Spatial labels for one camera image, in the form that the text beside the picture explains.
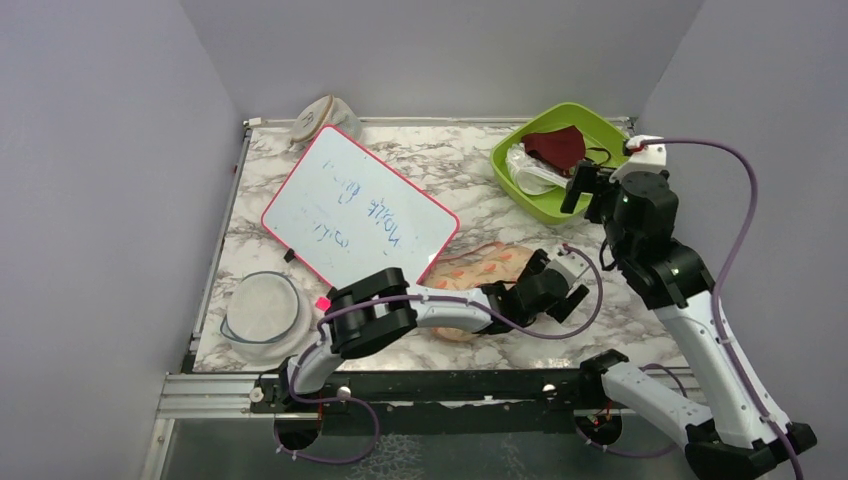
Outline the peach floral mesh laundry bag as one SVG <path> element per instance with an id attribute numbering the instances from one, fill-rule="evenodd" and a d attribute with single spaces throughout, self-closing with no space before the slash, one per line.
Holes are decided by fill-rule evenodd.
<path id="1" fill-rule="evenodd" d="M 467 253 L 441 256 L 420 281 L 426 287 L 468 290 L 486 283 L 516 281 L 534 251 L 490 242 Z"/>

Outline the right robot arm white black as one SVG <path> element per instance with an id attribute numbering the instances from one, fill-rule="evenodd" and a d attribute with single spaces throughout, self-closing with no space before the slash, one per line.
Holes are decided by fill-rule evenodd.
<path id="1" fill-rule="evenodd" d="M 615 350 L 580 364 L 579 398 L 622 404 L 665 433 L 700 479 L 756 479 L 817 442 L 776 405 L 736 345 L 699 254 L 673 237 L 678 197 L 664 169 L 618 174 L 580 162 L 562 211 L 590 196 L 586 218 L 603 226 L 612 266 L 676 341 L 704 396 L 697 404 L 650 378 Z"/>

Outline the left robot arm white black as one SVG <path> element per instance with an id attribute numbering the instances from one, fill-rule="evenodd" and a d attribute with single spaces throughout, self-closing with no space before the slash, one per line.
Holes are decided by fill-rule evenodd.
<path id="1" fill-rule="evenodd" d="M 331 296 L 317 340 L 279 366 L 276 396 L 302 410 L 344 362 L 379 353 L 419 328 L 542 338 L 531 328 L 537 317 L 564 322 L 589 293 L 581 278 L 596 270 L 585 254 L 565 247 L 554 255 L 535 251 L 515 281 L 468 290 L 412 285 L 400 268 L 386 268 Z"/>

